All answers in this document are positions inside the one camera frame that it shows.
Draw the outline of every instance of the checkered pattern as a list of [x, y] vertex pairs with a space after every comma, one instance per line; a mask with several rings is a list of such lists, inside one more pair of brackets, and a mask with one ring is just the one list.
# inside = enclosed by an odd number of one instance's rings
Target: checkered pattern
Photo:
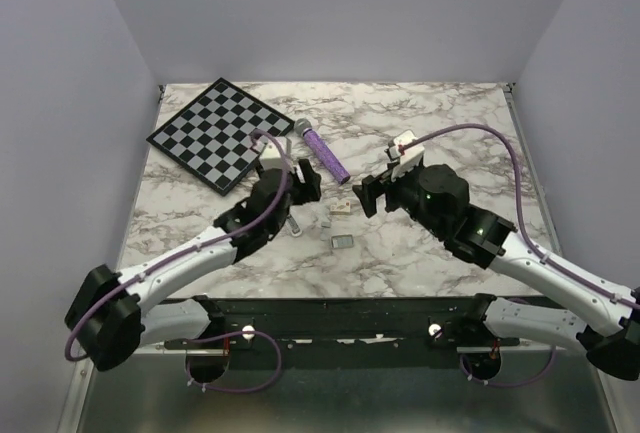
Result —
[[148, 141], [224, 196], [258, 159], [249, 138], [256, 128], [284, 136], [293, 121], [221, 78]]

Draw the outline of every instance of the gray wall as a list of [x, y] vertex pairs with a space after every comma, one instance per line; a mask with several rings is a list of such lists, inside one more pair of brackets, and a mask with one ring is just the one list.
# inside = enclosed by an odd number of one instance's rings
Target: gray wall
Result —
[[116, 0], [164, 82], [513, 81], [561, 0]]
[[0, 431], [55, 431], [62, 319], [117, 258], [158, 89], [113, 0], [0, 0]]
[[[640, 0], [564, 0], [516, 105], [565, 254], [640, 286]], [[640, 385], [625, 385], [637, 412]]]

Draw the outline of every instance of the small white block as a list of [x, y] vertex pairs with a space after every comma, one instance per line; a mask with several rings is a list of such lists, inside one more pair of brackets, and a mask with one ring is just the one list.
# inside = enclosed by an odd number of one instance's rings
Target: small white block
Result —
[[[280, 143], [280, 146], [282, 146], [285, 154], [288, 156], [291, 155], [291, 140], [282, 136], [279, 136], [278, 138], [276, 138], [276, 140], [278, 140], [278, 143]], [[280, 158], [280, 152], [270, 141], [267, 142], [267, 144], [264, 146], [264, 149], [262, 150], [262, 153], [260, 153], [260, 166], [262, 166], [262, 168], [264, 168], [265, 170], [282, 168], [282, 158]]]
[[389, 147], [389, 156], [398, 159], [399, 163], [391, 172], [391, 181], [395, 181], [406, 172], [411, 171], [422, 160], [424, 156], [424, 146], [422, 145], [415, 145], [401, 155], [399, 153], [400, 145], [408, 145], [415, 139], [416, 137], [411, 130], [407, 130], [393, 139], [393, 146]]
[[329, 208], [323, 207], [318, 213], [318, 224], [321, 228], [331, 228], [331, 216], [329, 215]]
[[349, 200], [340, 200], [329, 207], [329, 213], [332, 215], [350, 215], [351, 202]]

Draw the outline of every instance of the marble tabletop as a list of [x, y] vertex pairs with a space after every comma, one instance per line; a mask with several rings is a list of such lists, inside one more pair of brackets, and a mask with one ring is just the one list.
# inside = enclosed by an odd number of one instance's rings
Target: marble tabletop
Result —
[[[404, 130], [416, 136], [446, 126], [478, 122], [503, 132], [521, 148], [499, 85], [455, 83], [237, 83], [293, 120], [308, 117], [352, 175], [338, 186], [294, 133], [294, 158], [310, 158], [322, 174], [323, 200], [293, 209], [303, 230], [283, 230], [241, 263], [218, 270], [178, 292], [217, 298], [316, 298], [466, 296], [535, 293], [497, 273], [463, 263], [446, 252], [406, 213], [382, 206], [367, 219], [351, 186], [384, 170], [387, 142]], [[207, 85], [169, 85], [158, 118], [166, 122]], [[471, 201], [515, 221], [514, 181], [504, 147], [490, 135], [455, 132], [425, 144], [425, 164], [447, 163], [471, 185]], [[524, 177], [524, 214], [531, 236], [549, 245], [529, 172]], [[151, 148], [140, 185], [122, 267], [142, 263], [193, 238], [223, 211], [248, 195], [248, 175], [221, 197]], [[318, 219], [338, 199], [351, 200], [351, 215], [333, 217], [331, 235], [351, 234], [355, 247], [331, 250]]]

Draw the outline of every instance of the metal floor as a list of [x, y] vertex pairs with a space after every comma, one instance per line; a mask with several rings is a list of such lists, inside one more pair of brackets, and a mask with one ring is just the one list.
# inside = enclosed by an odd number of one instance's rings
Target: metal floor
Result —
[[[523, 379], [546, 352], [505, 352], [500, 379]], [[187, 388], [180, 355], [135, 355], [94, 373], [79, 431], [84, 433], [413, 433], [613, 432], [594, 370], [560, 354], [551, 373], [519, 389], [465, 381], [458, 370], [285, 371], [251, 395]], [[268, 372], [232, 372], [226, 386], [248, 386]]]

